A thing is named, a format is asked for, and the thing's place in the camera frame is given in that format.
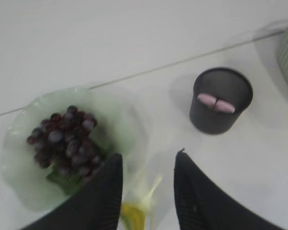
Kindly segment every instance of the black cup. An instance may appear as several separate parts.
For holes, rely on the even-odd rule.
[[[208,108],[197,99],[200,93],[232,104],[235,112],[230,114]],[[232,127],[252,99],[252,86],[241,73],[228,68],[209,69],[200,74],[194,83],[190,119],[202,132],[221,134]]]

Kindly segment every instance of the green glass bowl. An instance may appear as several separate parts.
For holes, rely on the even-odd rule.
[[[41,169],[34,162],[34,150],[26,143],[31,131],[54,112],[63,113],[70,105],[91,112],[98,120],[92,138],[101,148],[111,147],[123,155],[124,186],[145,162],[147,135],[141,125],[142,114],[125,97],[102,90],[81,87],[45,94],[24,108],[6,132],[2,174],[25,207],[33,211],[50,210],[68,197],[45,177],[51,168]]]

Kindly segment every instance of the pink marshmallow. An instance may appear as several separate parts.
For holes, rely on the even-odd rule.
[[[222,100],[216,102],[215,111],[233,114],[235,110],[236,110],[235,107],[228,102]]]
[[[209,108],[213,109],[213,107],[215,106],[216,104],[216,98],[214,96],[211,96],[207,93],[200,93],[198,96],[197,96],[197,99],[207,105]]]

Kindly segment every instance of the white surface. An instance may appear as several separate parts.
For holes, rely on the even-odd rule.
[[[288,230],[288,86],[275,59],[280,39],[281,35],[273,36],[102,87],[129,94],[145,110],[150,174],[165,175],[157,192],[159,230],[179,229],[173,167],[182,148],[229,195]],[[209,136],[192,126],[188,113],[194,80],[215,66],[245,74],[254,99],[227,133]],[[0,150],[4,131],[16,114],[0,116]],[[40,215],[22,207],[0,176],[0,230],[14,230]]]
[[[0,0],[0,114],[274,33],[288,0]]]

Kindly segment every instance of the bunch of grapes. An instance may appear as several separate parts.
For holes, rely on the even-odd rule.
[[[103,164],[96,144],[88,137],[97,125],[95,117],[74,105],[64,115],[54,113],[33,129],[27,142],[34,146],[34,159],[41,168],[54,165],[61,176],[77,173],[90,180]]]

